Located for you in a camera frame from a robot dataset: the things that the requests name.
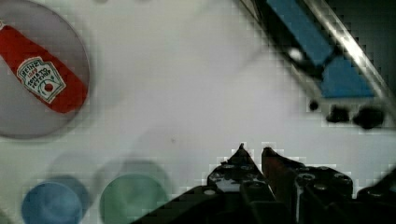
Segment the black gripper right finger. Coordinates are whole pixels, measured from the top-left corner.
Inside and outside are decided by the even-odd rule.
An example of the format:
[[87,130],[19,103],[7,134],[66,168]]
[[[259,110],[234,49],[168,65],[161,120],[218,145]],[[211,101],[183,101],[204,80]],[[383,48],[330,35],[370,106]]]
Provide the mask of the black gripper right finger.
[[352,180],[327,166],[312,167],[285,158],[271,147],[262,151],[262,172],[278,202],[291,212],[297,211],[297,188],[307,184],[323,184],[334,196],[331,199],[351,199]]

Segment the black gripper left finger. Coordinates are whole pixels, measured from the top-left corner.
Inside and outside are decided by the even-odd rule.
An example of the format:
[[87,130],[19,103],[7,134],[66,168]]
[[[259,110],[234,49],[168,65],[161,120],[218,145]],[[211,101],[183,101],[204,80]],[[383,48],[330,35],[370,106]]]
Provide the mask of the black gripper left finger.
[[233,155],[220,163],[206,179],[206,195],[239,199],[241,188],[261,189],[262,173],[241,143]]

